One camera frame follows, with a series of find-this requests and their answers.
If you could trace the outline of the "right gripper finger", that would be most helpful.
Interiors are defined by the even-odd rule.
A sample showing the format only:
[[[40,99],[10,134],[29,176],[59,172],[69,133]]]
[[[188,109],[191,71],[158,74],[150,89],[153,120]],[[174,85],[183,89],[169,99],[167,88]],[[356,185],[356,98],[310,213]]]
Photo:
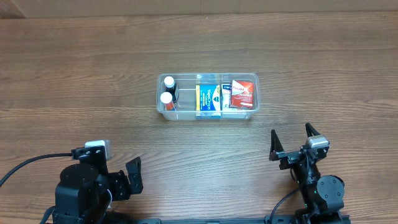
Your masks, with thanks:
[[[306,123],[305,124],[305,129],[306,129],[306,133],[307,133],[307,137],[312,137],[312,136],[318,136],[320,135],[320,133],[310,124],[310,123]]]
[[[271,130],[271,148],[269,153],[270,161],[278,161],[282,157],[285,151],[280,143],[279,137],[275,129]]]

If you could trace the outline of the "red Panadol box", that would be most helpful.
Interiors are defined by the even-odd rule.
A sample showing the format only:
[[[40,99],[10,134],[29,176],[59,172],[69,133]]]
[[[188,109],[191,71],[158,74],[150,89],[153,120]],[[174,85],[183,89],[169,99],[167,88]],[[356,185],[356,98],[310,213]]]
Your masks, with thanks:
[[[253,82],[233,80],[231,82],[230,107],[251,110],[253,107]]]

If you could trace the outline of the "orange bottle white cap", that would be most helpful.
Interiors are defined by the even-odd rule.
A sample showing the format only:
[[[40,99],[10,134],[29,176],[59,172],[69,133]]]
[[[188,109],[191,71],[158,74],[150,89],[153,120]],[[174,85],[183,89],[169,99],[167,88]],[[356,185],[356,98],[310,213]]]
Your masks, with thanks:
[[[161,102],[164,104],[167,111],[175,111],[175,105],[173,102],[173,96],[169,92],[163,92],[160,96]]]

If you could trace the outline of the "white Hansaplast plaster box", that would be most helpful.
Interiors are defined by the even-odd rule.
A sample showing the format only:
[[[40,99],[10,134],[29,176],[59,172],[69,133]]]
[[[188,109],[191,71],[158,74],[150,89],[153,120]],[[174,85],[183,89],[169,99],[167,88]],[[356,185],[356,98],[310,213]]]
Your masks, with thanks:
[[[230,84],[222,84],[221,85],[221,94],[222,94],[222,110],[223,111],[231,111],[230,100],[231,100],[231,85]]]

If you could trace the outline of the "blue yellow VapoDrops box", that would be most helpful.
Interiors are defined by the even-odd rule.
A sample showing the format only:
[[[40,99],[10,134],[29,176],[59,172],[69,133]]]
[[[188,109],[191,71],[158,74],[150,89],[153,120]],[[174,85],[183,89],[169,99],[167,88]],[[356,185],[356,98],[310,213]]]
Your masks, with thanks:
[[[220,85],[196,85],[196,118],[221,118],[221,87]]]

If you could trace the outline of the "black bottle white cap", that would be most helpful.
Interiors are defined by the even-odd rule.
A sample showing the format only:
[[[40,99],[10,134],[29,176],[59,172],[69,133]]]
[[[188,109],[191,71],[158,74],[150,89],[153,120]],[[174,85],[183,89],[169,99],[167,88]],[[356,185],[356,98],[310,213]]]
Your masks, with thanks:
[[[176,103],[179,98],[179,89],[174,78],[171,76],[165,77],[164,85],[166,87],[166,91],[172,95],[173,102]]]

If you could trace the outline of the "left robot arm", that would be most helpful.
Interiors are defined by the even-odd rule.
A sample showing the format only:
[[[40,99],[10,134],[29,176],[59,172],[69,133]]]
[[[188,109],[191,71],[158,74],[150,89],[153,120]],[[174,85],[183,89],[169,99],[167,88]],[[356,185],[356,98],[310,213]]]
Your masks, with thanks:
[[[53,224],[134,223],[130,215],[109,211],[114,201],[128,200],[143,190],[141,158],[126,163],[123,170],[110,173],[107,168],[107,147],[89,146],[72,150],[70,165],[60,173],[55,189],[55,205],[48,208],[41,223],[52,218]]]

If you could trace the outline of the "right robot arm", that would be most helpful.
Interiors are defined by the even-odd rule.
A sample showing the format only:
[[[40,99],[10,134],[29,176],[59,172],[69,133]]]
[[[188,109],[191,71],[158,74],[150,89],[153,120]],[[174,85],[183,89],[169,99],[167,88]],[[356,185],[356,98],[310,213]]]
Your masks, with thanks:
[[[330,142],[310,123],[305,124],[307,140],[298,151],[285,152],[275,130],[271,131],[269,159],[279,161],[281,170],[288,169],[298,187],[282,198],[264,219],[265,223],[348,224],[348,215],[342,215],[345,183],[335,175],[322,176],[317,162],[326,158]],[[276,215],[279,206],[293,194],[300,192],[305,208],[294,215]]]

